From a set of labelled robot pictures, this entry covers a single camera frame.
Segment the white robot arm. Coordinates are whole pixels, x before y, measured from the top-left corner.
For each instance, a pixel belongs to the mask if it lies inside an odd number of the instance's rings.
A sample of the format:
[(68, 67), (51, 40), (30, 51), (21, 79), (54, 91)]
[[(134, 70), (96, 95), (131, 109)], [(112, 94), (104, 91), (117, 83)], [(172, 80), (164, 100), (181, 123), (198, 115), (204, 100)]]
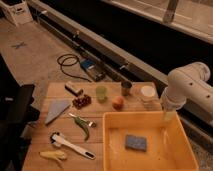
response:
[(203, 62), (171, 70), (167, 76), (168, 85), (160, 97), (163, 109), (181, 109), (190, 99), (213, 117), (213, 87), (207, 83), (210, 76), (210, 69)]

